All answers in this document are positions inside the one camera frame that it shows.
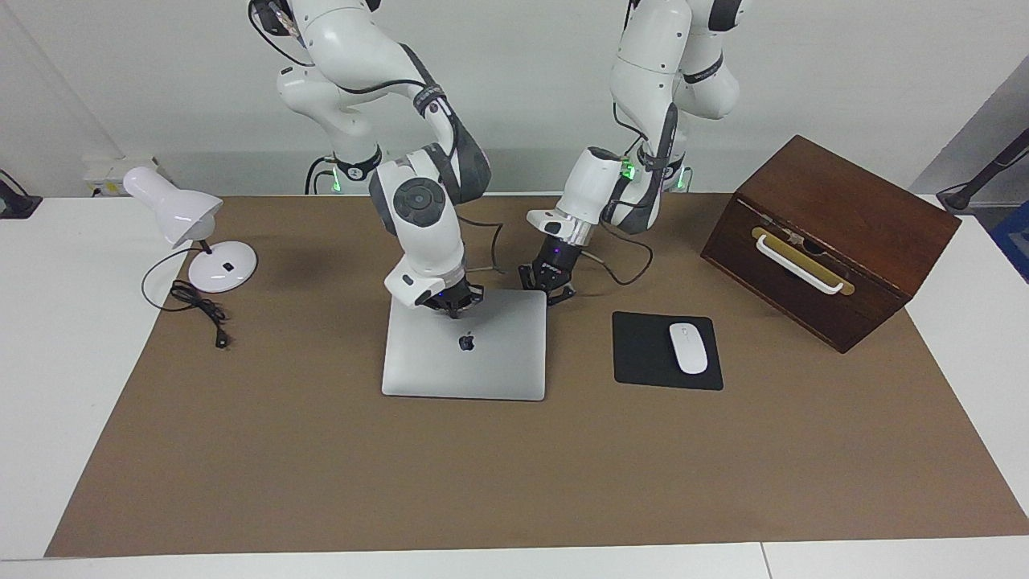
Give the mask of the grey laptop with apple logo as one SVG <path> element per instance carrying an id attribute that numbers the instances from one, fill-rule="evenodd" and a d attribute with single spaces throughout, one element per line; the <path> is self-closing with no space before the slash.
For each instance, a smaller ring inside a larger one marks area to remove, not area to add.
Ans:
<path id="1" fill-rule="evenodd" d="M 451 319 L 391 301 L 381 391 L 387 396 L 543 400 L 547 298 L 536 290 L 488 289 Z"/>

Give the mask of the black mouse pad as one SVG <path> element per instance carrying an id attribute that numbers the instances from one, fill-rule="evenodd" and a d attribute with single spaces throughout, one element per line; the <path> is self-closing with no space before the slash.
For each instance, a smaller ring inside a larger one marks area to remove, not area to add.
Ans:
<path id="1" fill-rule="evenodd" d="M 707 348 L 705 373 L 691 376 L 679 370 L 669 337 L 669 325 L 691 322 Z M 713 321 L 699 316 L 671 316 L 615 311 L 613 313 L 613 369 L 620 384 L 664 386 L 690 391 L 723 391 Z"/>

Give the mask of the white computer mouse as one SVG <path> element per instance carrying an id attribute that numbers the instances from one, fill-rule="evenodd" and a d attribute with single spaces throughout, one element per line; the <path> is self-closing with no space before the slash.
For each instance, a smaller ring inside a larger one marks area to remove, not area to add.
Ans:
<path id="1" fill-rule="evenodd" d="M 679 370 L 698 376 L 708 370 L 708 352 L 704 337 L 691 322 L 669 325 L 669 337 Z"/>

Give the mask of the brown table mat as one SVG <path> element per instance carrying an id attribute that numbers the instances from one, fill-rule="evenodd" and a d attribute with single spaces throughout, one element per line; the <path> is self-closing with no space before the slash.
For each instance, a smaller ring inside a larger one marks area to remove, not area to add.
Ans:
<path id="1" fill-rule="evenodd" d="M 232 343 L 161 314 L 47 555 L 525 548 L 1029 534 L 914 323 L 845 353 L 699 250 L 728 195 L 662 202 L 653 268 L 549 314 L 547 398 L 381 392 L 397 261 L 371 202 L 235 197 L 260 254 Z M 620 384 L 615 311 L 710 318 L 723 391 Z"/>

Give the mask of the white desk lamp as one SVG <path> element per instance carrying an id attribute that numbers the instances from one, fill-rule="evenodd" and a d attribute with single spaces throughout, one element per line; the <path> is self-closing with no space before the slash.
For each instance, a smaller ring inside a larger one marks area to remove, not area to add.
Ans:
<path id="1" fill-rule="evenodd" d="M 126 172 L 125 189 L 154 213 L 159 231 L 170 246 L 199 243 L 199 252 L 188 269 L 188 281 L 197 290 L 227 293 L 242 286 L 256 270 L 257 254 L 249 244 L 236 240 L 208 243 L 215 231 L 215 214 L 222 207 L 222 200 L 173 186 L 157 170 L 148 167 Z"/>

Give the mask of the dark brown wooden box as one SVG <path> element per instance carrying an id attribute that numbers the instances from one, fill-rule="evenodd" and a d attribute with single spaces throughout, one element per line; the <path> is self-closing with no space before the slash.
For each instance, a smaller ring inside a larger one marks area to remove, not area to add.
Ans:
<path id="1" fill-rule="evenodd" d="M 914 298 L 959 224 L 797 135 L 739 186 L 701 254 L 845 353 Z"/>

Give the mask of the white power strip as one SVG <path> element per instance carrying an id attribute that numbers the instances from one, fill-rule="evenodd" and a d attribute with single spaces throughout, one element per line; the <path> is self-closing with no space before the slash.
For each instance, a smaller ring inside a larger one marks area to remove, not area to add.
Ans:
<path id="1" fill-rule="evenodd" d="M 84 180 L 88 197 L 125 197 L 129 193 L 125 189 L 125 175 L 136 167 L 147 167 L 161 172 L 159 164 L 151 155 L 137 155 L 123 158 L 84 158 Z"/>

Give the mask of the black tripod leg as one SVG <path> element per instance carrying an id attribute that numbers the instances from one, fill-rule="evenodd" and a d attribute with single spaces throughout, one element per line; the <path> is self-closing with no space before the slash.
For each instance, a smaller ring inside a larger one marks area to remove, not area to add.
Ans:
<path id="1" fill-rule="evenodd" d="M 936 193 L 945 210 L 956 212 L 965 210 L 975 194 L 997 175 L 1010 169 L 1014 164 L 1029 155 L 1029 126 L 1019 133 L 1008 146 L 966 183 L 945 188 Z"/>

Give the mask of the black stand foot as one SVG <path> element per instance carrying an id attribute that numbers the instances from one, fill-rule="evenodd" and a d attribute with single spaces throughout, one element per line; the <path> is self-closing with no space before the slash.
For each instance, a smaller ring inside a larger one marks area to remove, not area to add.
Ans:
<path id="1" fill-rule="evenodd" d="M 0 220 L 24 220 L 33 216 L 43 198 L 31 195 L 7 171 L 0 169 Z"/>

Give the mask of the blue crate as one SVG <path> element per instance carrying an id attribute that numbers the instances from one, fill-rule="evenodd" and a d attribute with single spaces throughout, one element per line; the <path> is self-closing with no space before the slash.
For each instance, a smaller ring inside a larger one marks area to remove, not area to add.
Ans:
<path id="1" fill-rule="evenodd" d="M 1029 285 L 1029 200 L 989 228 L 988 233 Z"/>

